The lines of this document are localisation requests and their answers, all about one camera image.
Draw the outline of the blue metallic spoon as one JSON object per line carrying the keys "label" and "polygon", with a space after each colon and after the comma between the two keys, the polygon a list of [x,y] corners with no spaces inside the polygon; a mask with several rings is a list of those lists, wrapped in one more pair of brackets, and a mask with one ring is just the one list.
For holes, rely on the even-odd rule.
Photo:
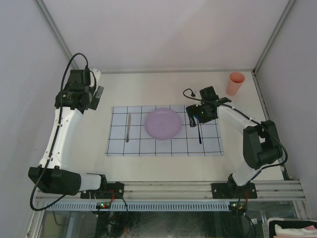
{"label": "blue metallic spoon", "polygon": [[201,137],[201,133],[200,133],[200,127],[199,127],[198,117],[197,117],[197,116],[194,116],[194,119],[196,120],[196,125],[197,125],[197,129],[198,129],[199,144],[202,144],[202,137]]}

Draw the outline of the purple plastic plate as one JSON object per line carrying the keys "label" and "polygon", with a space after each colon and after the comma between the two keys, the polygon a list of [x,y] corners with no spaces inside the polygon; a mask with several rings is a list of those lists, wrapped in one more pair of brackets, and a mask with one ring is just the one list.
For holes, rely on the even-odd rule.
{"label": "purple plastic plate", "polygon": [[155,109],[145,120],[145,130],[156,140],[169,140],[181,130],[181,117],[172,109]]}

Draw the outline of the silver table knife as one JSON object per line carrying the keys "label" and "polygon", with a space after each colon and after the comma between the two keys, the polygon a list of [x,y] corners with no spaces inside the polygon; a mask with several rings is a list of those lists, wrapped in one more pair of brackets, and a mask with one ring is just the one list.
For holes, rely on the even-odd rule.
{"label": "silver table knife", "polygon": [[126,143],[129,142],[129,132],[130,132],[131,120],[132,120],[131,113],[128,113],[127,126],[126,126],[126,137],[125,137]]}

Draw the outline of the blue checkered cloth placemat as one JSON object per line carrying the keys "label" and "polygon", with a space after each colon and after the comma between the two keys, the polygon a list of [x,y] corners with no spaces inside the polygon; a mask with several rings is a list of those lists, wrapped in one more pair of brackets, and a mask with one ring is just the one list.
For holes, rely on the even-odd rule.
{"label": "blue checkered cloth placemat", "polygon": [[195,127],[184,105],[113,107],[107,156],[223,156],[218,120]]}

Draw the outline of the pink plastic cup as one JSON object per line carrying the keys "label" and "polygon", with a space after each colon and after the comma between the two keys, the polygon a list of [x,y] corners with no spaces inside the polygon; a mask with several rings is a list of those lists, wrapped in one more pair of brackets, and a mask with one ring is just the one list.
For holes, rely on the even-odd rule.
{"label": "pink plastic cup", "polygon": [[229,96],[237,94],[238,90],[245,81],[245,76],[241,72],[233,72],[229,76],[229,80],[226,87],[226,93]]}

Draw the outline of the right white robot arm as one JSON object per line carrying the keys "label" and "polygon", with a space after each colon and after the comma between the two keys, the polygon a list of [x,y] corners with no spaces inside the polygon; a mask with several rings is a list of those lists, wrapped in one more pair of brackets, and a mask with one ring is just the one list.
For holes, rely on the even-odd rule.
{"label": "right white robot arm", "polygon": [[241,133],[243,138],[243,163],[227,182],[211,184],[214,199],[256,199],[258,197],[253,180],[265,169],[282,166],[288,154],[280,142],[276,125],[271,120],[257,122],[241,112],[227,97],[220,98],[212,86],[199,92],[189,89],[183,96],[194,100],[195,104],[186,107],[190,127],[221,119]]}

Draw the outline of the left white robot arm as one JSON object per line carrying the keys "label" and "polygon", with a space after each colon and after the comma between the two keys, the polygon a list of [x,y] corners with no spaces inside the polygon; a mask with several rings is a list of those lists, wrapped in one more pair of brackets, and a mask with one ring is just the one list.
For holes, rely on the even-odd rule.
{"label": "left white robot arm", "polygon": [[49,142],[37,167],[28,177],[43,193],[76,195],[90,190],[97,198],[108,194],[105,175],[77,173],[70,168],[70,146],[86,110],[96,110],[104,88],[95,68],[71,70],[65,87],[55,98],[55,117]]}

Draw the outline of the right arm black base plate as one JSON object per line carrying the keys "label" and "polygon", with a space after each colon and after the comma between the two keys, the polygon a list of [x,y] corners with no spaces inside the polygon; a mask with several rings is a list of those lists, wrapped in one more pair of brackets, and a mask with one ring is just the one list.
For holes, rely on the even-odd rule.
{"label": "right arm black base plate", "polygon": [[211,184],[213,199],[257,199],[257,191],[254,183],[237,186],[228,182],[217,182]]}

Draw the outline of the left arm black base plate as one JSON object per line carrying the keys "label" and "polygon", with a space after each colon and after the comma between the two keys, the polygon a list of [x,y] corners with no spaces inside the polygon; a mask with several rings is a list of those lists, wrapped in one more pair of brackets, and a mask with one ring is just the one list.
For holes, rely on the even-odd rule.
{"label": "left arm black base plate", "polygon": [[124,183],[108,183],[106,188],[87,190],[80,193],[81,199],[121,199],[124,195]]}

